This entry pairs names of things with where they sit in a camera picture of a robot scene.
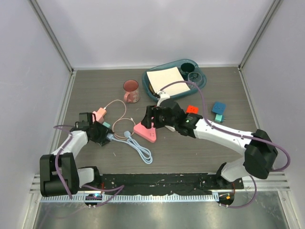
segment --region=blue block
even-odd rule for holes
[[[215,102],[212,111],[216,114],[223,115],[226,105],[221,102]]]

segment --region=tray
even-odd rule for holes
[[[177,67],[178,70],[180,71],[180,66],[183,64],[183,63],[191,63],[195,66],[195,72],[197,73],[200,73],[202,75],[202,83],[199,86],[199,88],[203,88],[206,84],[206,76],[205,74],[201,71],[201,69],[199,68],[198,64],[195,62],[195,61],[192,61],[192,60],[189,60],[189,59],[182,59],[182,60],[178,60],[178,61],[174,61],[174,62],[170,62],[170,63],[166,63],[166,64],[162,64],[162,65],[159,65],[159,66],[156,66],[156,67],[153,67],[147,71],[145,71],[142,75],[142,84],[143,84],[143,88],[144,90],[146,91],[146,93],[148,94],[148,96],[154,100],[155,102],[158,101],[158,99],[153,95],[152,93],[152,88],[150,88],[149,86],[149,79],[148,79],[148,76],[147,76],[147,72],[152,72],[152,71],[159,71],[159,70],[164,70],[164,69],[169,69],[169,68],[173,68],[173,67]],[[179,98],[182,98],[182,97],[185,97],[187,95],[190,95],[190,94],[194,94],[197,92],[197,89],[191,89],[187,92],[183,92],[183,93],[179,93],[179,94],[176,94],[176,95],[173,95],[171,96],[172,99],[179,99]]]

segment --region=white paper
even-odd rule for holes
[[[161,88],[170,83],[184,80],[177,67],[160,71],[147,72],[147,76],[155,92],[158,92]],[[164,91],[168,93],[169,96],[187,92],[189,90],[190,88],[186,83],[176,83],[164,89]]]

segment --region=gray wall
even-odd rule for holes
[[[259,123],[291,155],[285,173],[300,218],[305,217],[304,12],[304,0],[284,0],[244,69]],[[285,161],[280,152],[276,167]]]
[[[0,1],[0,228],[17,229],[68,70],[26,0]]]
[[[273,0],[39,0],[75,68],[240,63]]]

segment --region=red object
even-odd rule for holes
[[[191,106],[191,105],[189,105],[186,110],[187,113],[194,113],[194,114],[197,114],[198,111],[199,111],[198,107]]]

